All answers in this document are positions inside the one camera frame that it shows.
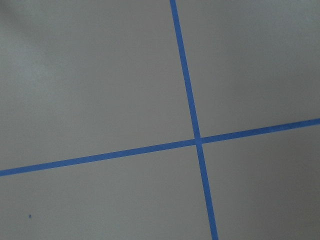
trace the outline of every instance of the blue tape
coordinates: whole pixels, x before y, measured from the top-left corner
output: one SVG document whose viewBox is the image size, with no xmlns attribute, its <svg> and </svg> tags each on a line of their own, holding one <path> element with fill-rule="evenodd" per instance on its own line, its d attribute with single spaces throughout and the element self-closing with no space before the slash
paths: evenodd
<svg viewBox="0 0 320 240">
<path fill-rule="evenodd" d="M 191 116 L 196 152 L 198 155 L 198 161 L 199 161 L 202 186 L 203 186 L 203 191 L 204 191 L 206 210 L 207 210 L 208 219 L 209 219 L 211 237 L 212 237 L 212 240 L 218 240 L 218 232 L 217 232 L 216 219 L 215 219 L 215 214 L 214 214 L 214 207 L 213 207 L 211 193 L 210 193 L 210 186 L 209 186 L 209 180 L 208 180 L 208 174 L 207 174 L 207 168 L 206 168 L 206 161 L 205 161 L 204 151 L 203 151 L 203 147 L 202 147 L 202 140 L 201 140 L 200 129 L 199 129 L 199 124 L 198 124 L 195 99 L 194 99 L 194 95 L 192 92 L 192 85 L 191 85 L 191 81 L 190 81 L 188 63 L 187 63 L 184 41 L 183 41 L 180 22 L 179 22 L 176 1 L 170 0 L 170 5 L 171 5 L 171 12 L 172 12 L 173 24 L 174 24 L 174 29 L 175 29 L 176 41 L 177 41 L 178 49 L 179 49 L 182 73 L 183 73 L 185 90 L 186 90 L 186 96 L 187 96 L 188 104 L 189 104 L 189 111 L 190 111 L 190 116 Z"/>
<path fill-rule="evenodd" d="M 102 160 L 115 159 L 115 158 L 121 158 L 121 157 L 127 157 L 132 155 L 139 155 L 139 154 L 146 154 L 146 153 L 152 153 L 152 152 L 169 150 L 169 149 L 177 149 L 177 148 L 183 148 L 183 147 L 193 146 L 193 145 L 195 145 L 195 140 L 191 139 L 191 140 L 176 141 L 176 142 L 170 142 L 170 143 L 153 145 L 153 146 L 139 147 L 139 148 L 128 149 L 123 151 L 103 153 L 103 154 L 92 155 L 92 156 L 72 158 L 72 159 L 61 160 L 61 161 L 41 163 L 41 164 L 30 165 L 30 166 L 22 166 L 17 168 L 0 170 L 0 177 L 34 172 L 39 170 L 60 168 L 65 166 L 77 165 L 77 164 L 92 163 L 92 162 L 97 162 Z"/>
<path fill-rule="evenodd" d="M 225 141 L 225 140 L 231 140 L 231 139 L 244 138 L 244 137 L 249 137 L 254 135 L 286 131 L 290 129 L 304 128 L 304 127 L 309 127 L 314 125 L 320 125 L 320 118 L 305 120 L 305 121 L 297 121 L 297 122 L 286 123 L 286 124 L 275 125 L 275 126 L 256 128 L 256 129 L 245 130 L 245 131 L 237 131 L 237 132 L 220 134 L 215 136 L 207 136 L 207 137 L 203 137 L 201 140 L 203 144 L 207 144 L 207 143 L 213 143 L 213 142 L 219 142 L 219 141 Z"/>
</svg>

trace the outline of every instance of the gray floor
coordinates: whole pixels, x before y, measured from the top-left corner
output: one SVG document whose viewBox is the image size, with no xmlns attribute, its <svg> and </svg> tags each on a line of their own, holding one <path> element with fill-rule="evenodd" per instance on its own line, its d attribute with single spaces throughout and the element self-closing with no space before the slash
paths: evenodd
<svg viewBox="0 0 320 240">
<path fill-rule="evenodd" d="M 320 2 L 177 0 L 202 137 L 320 118 Z M 0 170 L 193 139 L 167 0 L 0 1 Z M 220 240 L 320 238 L 320 127 L 206 143 Z M 0 177 L 0 239 L 211 239 L 194 146 Z"/>
</svg>

